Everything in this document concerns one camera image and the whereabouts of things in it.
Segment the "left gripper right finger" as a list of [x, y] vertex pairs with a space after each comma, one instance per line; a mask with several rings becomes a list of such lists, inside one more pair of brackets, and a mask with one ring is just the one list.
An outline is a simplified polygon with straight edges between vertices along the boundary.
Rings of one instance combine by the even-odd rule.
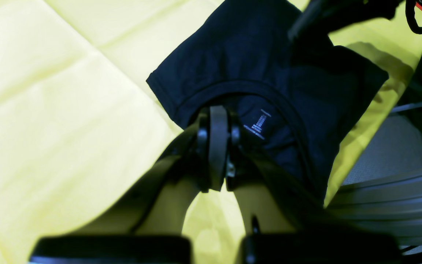
[[395, 239], [327, 212], [298, 180], [251, 143], [237, 115], [218, 107], [227, 141], [222, 175], [245, 228], [237, 264], [400, 264]]

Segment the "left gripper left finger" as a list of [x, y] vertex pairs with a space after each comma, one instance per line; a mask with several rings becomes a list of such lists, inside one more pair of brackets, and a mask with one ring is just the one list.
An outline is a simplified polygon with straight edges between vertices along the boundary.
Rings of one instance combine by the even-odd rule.
[[200, 193], [218, 190], [218, 107], [202, 109], [159, 159], [103, 214], [40, 239], [31, 264], [191, 264], [182, 235]]

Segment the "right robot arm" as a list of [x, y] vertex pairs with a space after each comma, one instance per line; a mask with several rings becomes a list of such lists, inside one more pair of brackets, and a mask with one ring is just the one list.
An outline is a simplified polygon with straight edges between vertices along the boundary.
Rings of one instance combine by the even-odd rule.
[[315, 34], [328, 34], [376, 18], [390, 20], [403, 2], [410, 30], [422, 34], [422, 26], [415, 18], [415, 8], [422, 10], [422, 0], [310, 0], [288, 30], [288, 39], [296, 41]]

